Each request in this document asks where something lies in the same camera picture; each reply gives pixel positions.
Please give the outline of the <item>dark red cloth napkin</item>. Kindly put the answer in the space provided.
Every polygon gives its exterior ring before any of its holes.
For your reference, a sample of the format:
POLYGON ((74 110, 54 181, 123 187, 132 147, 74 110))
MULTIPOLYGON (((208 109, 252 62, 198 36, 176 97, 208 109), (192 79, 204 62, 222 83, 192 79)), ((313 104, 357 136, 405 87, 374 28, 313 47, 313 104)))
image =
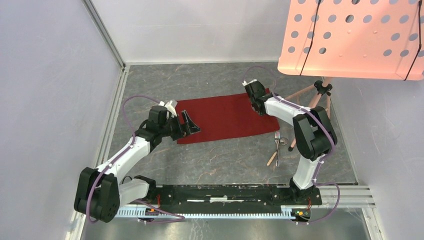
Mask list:
POLYGON ((177 140, 180 145, 213 142, 272 133, 280 129, 274 116, 260 116, 246 93, 178 100, 200 132, 177 140))

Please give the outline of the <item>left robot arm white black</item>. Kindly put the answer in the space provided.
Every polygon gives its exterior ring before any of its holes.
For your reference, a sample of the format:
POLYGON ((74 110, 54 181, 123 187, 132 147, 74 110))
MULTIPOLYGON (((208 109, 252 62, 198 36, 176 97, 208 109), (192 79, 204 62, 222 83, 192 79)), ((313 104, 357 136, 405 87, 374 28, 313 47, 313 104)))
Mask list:
POLYGON ((133 133, 128 143, 101 165, 84 168, 78 179, 73 208, 85 214, 95 223, 110 222, 120 207, 142 200, 153 203, 157 198, 156 181, 135 176, 121 183, 126 174, 144 157, 149 155, 163 138, 173 141, 199 133, 200 127, 186 110, 177 114, 171 107, 155 105, 148 118, 133 133))

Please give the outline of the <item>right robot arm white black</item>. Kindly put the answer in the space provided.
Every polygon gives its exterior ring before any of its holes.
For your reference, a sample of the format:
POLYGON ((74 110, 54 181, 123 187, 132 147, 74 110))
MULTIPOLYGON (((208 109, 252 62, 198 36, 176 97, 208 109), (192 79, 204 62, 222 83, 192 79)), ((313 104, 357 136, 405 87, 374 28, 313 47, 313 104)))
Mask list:
POLYGON ((302 204, 316 186, 317 167, 331 153, 337 137, 325 108, 301 106, 273 92, 266 92, 258 80, 243 81, 242 85, 252 108, 261 116, 276 117, 293 126, 300 159, 289 182, 289 199, 302 204))

